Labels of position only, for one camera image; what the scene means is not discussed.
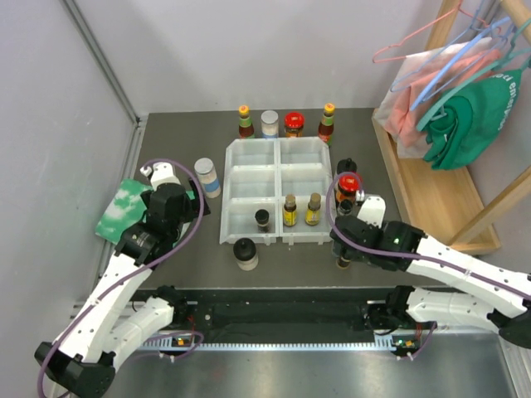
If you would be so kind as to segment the back red lid sauce jar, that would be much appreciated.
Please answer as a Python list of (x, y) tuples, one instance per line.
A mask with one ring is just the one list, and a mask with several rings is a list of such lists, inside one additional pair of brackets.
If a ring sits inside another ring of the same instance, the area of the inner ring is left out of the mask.
[(289, 112), (284, 118), (287, 138), (298, 138), (304, 131), (304, 116), (300, 112)]

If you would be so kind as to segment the silver lid salt jar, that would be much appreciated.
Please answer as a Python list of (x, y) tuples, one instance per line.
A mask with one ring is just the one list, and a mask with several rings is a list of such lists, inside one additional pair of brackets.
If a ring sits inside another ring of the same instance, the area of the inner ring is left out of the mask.
[(216, 198), (221, 194), (217, 171), (210, 158), (199, 158), (194, 164), (194, 171), (207, 198)]
[(274, 110), (266, 110), (261, 114), (261, 132), (263, 138), (277, 138), (279, 132), (279, 115)]

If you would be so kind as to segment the black cap pepper bottle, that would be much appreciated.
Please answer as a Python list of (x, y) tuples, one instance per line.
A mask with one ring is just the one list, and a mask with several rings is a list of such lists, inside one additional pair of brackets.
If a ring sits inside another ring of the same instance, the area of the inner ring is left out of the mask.
[(259, 209), (255, 213), (255, 220), (260, 233), (270, 232), (270, 213), (266, 209)]
[(351, 265), (352, 257), (348, 254), (341, 254), (336, 261), (336, 265), (340, 269), (348, 269)]

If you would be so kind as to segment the green white cloth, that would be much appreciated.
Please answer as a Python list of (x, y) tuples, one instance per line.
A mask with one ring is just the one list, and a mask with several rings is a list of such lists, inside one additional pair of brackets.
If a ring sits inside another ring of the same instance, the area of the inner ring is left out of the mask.
[(95, 233), (113, 245), (117, 245), (122, 233), (144, 217), (146, 206), (140, 194), (153, 190), (134, 179), (125, 179), (100, 218)]

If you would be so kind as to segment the orange cap sauce bottle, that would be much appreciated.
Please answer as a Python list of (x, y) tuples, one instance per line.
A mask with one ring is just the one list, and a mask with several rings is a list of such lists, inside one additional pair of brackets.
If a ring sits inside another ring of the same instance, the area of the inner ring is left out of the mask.
[(327, 145), (331, 144), (331, 137), (334, 132), (334, 116), (335, 105), (332, 103), (325, 104), (319, 122), (318, 136)]
[(246, 104), (238, 108), (239, 126), (238, 131), (241, 139), (254, 138), (255, 130), (250, 116), (249, 107)]

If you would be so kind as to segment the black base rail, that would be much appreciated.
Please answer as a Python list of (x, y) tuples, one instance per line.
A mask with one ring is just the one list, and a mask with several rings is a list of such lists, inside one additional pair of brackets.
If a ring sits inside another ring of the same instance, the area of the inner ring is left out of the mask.
[(390, 288), (188, 289), (177, 292), (172, 328), (205, 342), (243, 344), (369, 342), (373, 332), (427, 328), (386, 308)]

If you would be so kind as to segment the left silver lid salt jar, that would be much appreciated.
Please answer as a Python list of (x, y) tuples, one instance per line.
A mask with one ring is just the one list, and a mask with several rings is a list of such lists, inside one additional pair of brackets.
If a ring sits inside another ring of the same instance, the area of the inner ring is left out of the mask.
[(217, 171), (210, 158), (199, 158), (194, 164), (194, 171), (207, 198), (216, 198), (221, 194)]

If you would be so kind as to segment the black lid shaker right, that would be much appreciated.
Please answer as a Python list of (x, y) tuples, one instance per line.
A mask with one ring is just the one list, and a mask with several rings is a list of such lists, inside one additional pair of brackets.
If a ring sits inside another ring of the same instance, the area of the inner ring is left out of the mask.
[(334, 177), (343, 172), (356, 172), (357, 170), (358, 166), (354, 160), (351, 158), (344, 158), (338, 161), (335, 168)]

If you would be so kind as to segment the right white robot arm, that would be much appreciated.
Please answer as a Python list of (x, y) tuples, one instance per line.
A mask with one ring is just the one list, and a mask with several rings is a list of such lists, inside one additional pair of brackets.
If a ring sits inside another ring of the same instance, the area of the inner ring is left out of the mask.
[(453, 250), (402, 221), (372, 225), (338, 217), (330, 233), (343, 260), (434, 279), (450, 292), (397, 286), (378, 314), (397, 328), (413, 323), (461, 324), (530, 347), (530, 276)]

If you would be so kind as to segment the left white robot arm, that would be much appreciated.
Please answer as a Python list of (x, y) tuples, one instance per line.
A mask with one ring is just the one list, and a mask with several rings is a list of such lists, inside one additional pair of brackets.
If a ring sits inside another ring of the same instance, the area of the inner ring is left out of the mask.
[(138, 287), (160, 263), (182, 249), (198, 229), (206, 205), (190, 197), (172, 172), (154, 171), (140, 197), (146, 209), (126, 228), (100, 282), (68, 327), (41, 342), (37, 394), (49, 379), (78, 397), (101, 397), (129, 356), (162, 328), (180, 328), (188, 309), (178, 291), (163, 286), (123, 323), (117, 320)]

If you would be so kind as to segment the black lid shaker front left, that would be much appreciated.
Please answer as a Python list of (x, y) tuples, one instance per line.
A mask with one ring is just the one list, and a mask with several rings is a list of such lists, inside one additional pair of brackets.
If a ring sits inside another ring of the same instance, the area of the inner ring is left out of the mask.
[(249, 238), (240, 238), (233, 245), (236, 264), (241, 270), (252, 271), (259, 263), (256, 244)]

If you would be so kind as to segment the small black cap spice bottle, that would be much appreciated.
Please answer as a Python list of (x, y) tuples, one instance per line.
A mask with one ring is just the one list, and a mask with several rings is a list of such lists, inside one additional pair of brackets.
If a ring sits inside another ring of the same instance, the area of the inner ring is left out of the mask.
[(353, 212), (353, 203), (349, 199), (343, 199), (337, 206), (338, 216), (349, 216)]

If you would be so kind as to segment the teal hanger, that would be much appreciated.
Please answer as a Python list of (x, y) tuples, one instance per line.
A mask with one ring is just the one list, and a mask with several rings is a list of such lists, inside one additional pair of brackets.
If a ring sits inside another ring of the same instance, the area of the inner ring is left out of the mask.
[(445, 103), (457, 95), (458, 92), (463, 90), (467, 85), (474, 83), (477, 80), (487, 77), (488, 75), (493, 75), (496, 72), (501, 71), (503, 67), (508, 65), (514, 58), (522, 55), (530, 55), (530, 47), (527, 47), (523, 50), (515, 51), (515, 40), (521, 36), (524, 32), (524, 29), (530, 25), (530, 19), (528, 19), (525, 24), (523, 24), (519, 29), (512, 30), (513, 37), (510, 41), (510, 48), (508, 52), (503, 55), (501, 58), (491, 62), (484, 68), (476, 71), (473, 75), (469, 76), (467, 79), (462, 80), (458, 85), (452, 87), (450, 90), (445, 91), (440, 95), (438, 100), (427, 110), (427, 112), (420, 118), (417, 129), (419, 131), (425, 130), (426, 126), (431, 122), (446, 115), (444, 110)]

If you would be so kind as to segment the yellow label brown bottle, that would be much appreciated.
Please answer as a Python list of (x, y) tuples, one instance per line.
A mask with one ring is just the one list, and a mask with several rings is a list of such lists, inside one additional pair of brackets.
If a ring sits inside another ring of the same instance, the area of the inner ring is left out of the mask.
[(313, 192), (309, 197), (304, 221), (309, 226), (316, 226), (320, 221), (321, 195)]
[(287, 227), (295, 226), (297, 222), (297, 206), (296, 197), (293, 194), (288, 194), (285, 197), (285, 203), (283, 205), (283, 224)]

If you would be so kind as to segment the green garment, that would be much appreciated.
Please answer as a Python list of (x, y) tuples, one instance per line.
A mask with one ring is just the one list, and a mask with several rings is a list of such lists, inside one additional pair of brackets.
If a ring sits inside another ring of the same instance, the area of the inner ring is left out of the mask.
[(444, 106), (446, 115), (425, 130), (431, 146), (423, 160), (433, 170), (474, 162), (499, 136), (519, 97), (523, 71), (505, 70), (467, 85)]

